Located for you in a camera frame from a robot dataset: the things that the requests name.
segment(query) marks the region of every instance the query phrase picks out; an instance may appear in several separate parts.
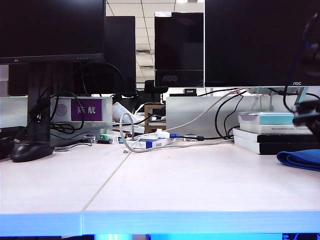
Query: white desk surface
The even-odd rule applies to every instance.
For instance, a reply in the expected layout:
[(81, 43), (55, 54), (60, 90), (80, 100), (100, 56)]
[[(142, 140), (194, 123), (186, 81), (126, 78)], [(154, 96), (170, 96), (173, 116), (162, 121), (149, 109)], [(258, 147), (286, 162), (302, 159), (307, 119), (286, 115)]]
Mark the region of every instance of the white desk surface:
[(77, 146), (0, 163), (0, 236), (82, 234), (82, 211), (128, 157), (122, 145)]
[(320, 172), (230, 143), (132, 153), (83, 213), (84, 234), (295, 232), (320, 232)]

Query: aoc logo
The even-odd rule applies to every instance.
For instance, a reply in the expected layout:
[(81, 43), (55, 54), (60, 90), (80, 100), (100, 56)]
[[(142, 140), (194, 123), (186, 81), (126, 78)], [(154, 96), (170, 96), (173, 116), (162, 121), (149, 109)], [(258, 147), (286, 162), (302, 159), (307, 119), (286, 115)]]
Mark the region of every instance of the aoc logo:
[(171, 82), (177, 82), (178, 81), (178, 76), (176, 75), (165, 75), (162, 78), (163, 83), (171, 83)]

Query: monitor stand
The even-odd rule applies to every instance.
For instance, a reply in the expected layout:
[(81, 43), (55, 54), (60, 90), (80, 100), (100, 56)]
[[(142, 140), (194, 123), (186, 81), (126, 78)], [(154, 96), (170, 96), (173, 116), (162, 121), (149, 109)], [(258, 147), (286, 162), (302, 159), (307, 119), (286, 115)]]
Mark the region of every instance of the monitor stand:
[(50, 138), (51, 94), (62, 89), (72, 72), (71, 62), (35, 62), (28, 64), (27, 140), (57, 146), (60, 140)]

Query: ceiling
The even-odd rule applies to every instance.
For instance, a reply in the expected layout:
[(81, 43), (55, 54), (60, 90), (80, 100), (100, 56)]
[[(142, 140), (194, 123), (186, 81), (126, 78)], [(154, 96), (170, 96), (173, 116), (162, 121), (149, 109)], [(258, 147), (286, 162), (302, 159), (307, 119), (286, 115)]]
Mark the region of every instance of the ceiling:
[(138, 86), (155, 78), (155, 12), (204, 12), (204, 3), (197, 0), (106, 0), (106, 4), (107, 16), (135, 16)]

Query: blue light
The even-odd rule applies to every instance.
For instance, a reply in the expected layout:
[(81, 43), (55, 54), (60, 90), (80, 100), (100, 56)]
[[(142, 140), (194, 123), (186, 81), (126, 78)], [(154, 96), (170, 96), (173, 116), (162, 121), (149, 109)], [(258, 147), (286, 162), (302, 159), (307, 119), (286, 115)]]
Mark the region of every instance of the blue light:
[(151, 240), (282, 240), (281, 233), (152, 234)]
[(97, 234), (94, 240), (132, 240), (131, 234)]

